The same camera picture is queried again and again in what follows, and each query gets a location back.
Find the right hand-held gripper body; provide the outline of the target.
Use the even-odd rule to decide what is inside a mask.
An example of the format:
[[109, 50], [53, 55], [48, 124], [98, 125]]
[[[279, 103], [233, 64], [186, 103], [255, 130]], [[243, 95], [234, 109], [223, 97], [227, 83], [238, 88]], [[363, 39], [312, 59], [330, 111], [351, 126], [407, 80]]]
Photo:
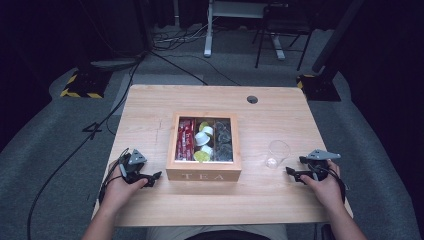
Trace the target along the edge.
[[305, 165], [308, 167], [308, 171], [313, 173], [312, 179], [321, 181], [328, 175], [328, 160], [339, 159], [341, 155], [338, 153], [327, 152], [321, 149], [315, 149], [305, 157], [310, 159], [310, 163]]

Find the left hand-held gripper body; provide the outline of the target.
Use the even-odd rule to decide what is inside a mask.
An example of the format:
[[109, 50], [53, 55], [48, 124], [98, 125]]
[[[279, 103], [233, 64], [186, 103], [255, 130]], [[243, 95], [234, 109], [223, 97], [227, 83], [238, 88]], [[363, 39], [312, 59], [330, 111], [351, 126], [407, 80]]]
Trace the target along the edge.
[[118, 162], [121, 175], [126, 183], [132, 184], [144, 177], [140, 170], [147, 159], [138, 150], [134, 149], [132, 153], [125, 153]]

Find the person's right hand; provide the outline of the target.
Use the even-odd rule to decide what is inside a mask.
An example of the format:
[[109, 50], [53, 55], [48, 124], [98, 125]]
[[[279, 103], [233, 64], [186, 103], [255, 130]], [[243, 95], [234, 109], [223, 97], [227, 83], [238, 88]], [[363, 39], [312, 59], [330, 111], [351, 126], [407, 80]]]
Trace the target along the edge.
[[346, 211], [340, 186], [335, 177], [328, 175], [324, 180], [316, 181], [309, 176], [302, 175], [301, 180], [313, 190], [328, 215], [339, 214]]

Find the person's left hand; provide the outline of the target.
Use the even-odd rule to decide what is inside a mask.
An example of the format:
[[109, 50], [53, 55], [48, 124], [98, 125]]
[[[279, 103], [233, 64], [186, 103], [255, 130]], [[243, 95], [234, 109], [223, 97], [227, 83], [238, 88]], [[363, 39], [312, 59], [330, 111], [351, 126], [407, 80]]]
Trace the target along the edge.
[[108, 183], [100, 207], [104, 204], [111, 206], [120, 211], [125, 206], [130, 198], [147, 183], [147, 179], [140, 179], [135, 183], [128, 184], [121, 176], [121, 171], [118, 166], [115, 166], [116, 161], [109, 164], [108, 169], [111, 175], [108, 178]]

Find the clear plastic cup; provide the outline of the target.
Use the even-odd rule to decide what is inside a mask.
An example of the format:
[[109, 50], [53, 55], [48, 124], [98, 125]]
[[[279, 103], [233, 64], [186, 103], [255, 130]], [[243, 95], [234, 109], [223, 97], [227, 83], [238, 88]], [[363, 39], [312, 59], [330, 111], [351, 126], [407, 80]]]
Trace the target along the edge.
[[282, 140], [273, 140], [268, 146], [265, 165], [268, 168], [276, 169], [291, 154], [290, 146]]

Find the red stick packet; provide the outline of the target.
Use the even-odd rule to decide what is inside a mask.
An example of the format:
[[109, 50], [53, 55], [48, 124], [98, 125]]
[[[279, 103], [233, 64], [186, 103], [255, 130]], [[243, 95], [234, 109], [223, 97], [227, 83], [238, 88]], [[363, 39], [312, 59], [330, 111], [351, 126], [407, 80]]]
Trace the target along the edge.
[[193, 120], [187, 119], [185, 126], [185, 144], [186, 144], [186, 157], [188, 161], [193, 160], [193, 151], [194, 151], [194, 126]]
[[178, 125], [177, 132], [177, 143], [176, 143], [176, 159], [186, 159], [186, 142], [185, 142], [185, 131], [187, 126], [187, 120], [182, 119]]

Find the wooden tea box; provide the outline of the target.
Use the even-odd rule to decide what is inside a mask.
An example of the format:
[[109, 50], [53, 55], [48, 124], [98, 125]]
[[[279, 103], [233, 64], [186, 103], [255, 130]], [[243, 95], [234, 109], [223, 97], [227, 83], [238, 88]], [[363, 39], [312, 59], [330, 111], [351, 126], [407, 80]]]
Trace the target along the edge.
[[[209, 126], [214, 129], [214, 134], [210, 137], [210, 141], [205, 144], [213, 148], [213, 155], [210, 155], [208, 162], [198, 162], [194, 160], [188, 161], [176, 159], [176, 143], [178, 125], [182, 119], [192, 119], [194, 126], [194, 151], [199, 151], [202, 146], [197, 146], [195, 135], [199, 131], [201, 122], [206, 121]], [[230, 122], [232, 137], [232, 162], [220, 162], [215, 160], [215, 123], [220, 120], [228, 120]], [[241, 171], [241, 155], [240, 142], [238, 134], [238, 120], [235, 114], [231, 113], [214, 113], [214, 112], [177, 112], [173, 116], [173, 125], [170, 135], [168, 159], [166, 164], [166, 172], [169, 180], [175, 181], [227, 181], [237, 182]]]

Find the black yellow striped stand base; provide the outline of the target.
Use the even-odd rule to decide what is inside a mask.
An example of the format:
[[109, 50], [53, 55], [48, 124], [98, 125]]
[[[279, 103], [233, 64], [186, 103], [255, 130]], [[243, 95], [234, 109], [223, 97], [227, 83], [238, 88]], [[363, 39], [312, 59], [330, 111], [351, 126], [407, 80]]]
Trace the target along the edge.
[[67, 81], [60, 96], [101, 99], [105, 96], [111, 76], [112, 73], [108, 71], [82, 72], [76, 70]]
[[302, 90], [308, 101], [331, 101], [341, 100], [334, 84], [325, 81], [321, 76], [302, 74], [296, 77], [296, 85]]

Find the pile of dark tea bags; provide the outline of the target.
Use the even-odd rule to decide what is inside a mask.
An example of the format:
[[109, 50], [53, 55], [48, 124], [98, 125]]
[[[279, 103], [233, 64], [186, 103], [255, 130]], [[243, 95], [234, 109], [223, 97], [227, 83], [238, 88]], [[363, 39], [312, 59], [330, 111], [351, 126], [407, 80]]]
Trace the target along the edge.
[[215, 123], [215, 160], [233, 161], [231, 128], [228, 120], [220, 120]]

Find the black slanted pole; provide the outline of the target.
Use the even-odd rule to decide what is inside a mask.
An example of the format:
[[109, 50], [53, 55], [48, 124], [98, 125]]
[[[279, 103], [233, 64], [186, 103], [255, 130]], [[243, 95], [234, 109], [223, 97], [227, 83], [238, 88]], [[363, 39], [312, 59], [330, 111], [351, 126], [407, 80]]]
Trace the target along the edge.
[[358, 10], [364, 2], [364, 0], [349, 1], [350, 3], [347, 5], [345, 11], [343, 12], [343, 16], [338, 21], [332, 36], [329, 38], [312, 66], [312, 70], [316, 73], [320, 72], [321, 69], [326, 66], [326, 63], [329, 61], [331, 54], [335, 51], [337, 44], [341, 41], [343, 34], [347, 31], [349, 25], [355, 18]]

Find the black chair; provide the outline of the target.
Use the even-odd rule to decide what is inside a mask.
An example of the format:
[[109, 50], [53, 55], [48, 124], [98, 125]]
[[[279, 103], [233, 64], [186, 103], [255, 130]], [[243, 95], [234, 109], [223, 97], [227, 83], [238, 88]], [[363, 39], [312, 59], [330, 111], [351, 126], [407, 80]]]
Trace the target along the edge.
[[263, 41], [266, 35], [280, 36], [293, 35], [292, 46], [300, 36], [306, 36], [306, 42], [301, 50], [301, 57], [297, 66], [300, 70], [314, 31], [316, 14], [300, 0], [269, 0], [262, 11], [262, 19], [252, 43], [259, 39], [255, 67], [258, 67], [262, 52]]

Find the white desk frame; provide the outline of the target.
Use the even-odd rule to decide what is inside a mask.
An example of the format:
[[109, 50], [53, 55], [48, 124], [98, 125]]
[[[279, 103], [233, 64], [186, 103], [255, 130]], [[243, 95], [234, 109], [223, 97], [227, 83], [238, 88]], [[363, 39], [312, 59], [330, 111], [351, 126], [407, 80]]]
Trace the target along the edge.
[[234, 17], [260, 19], [263, 16], [265, 3], [249, 2], [248, 0], [208, 0], [207, 32], [203, 55], [212, 55], [213, 21], [218, 17]]

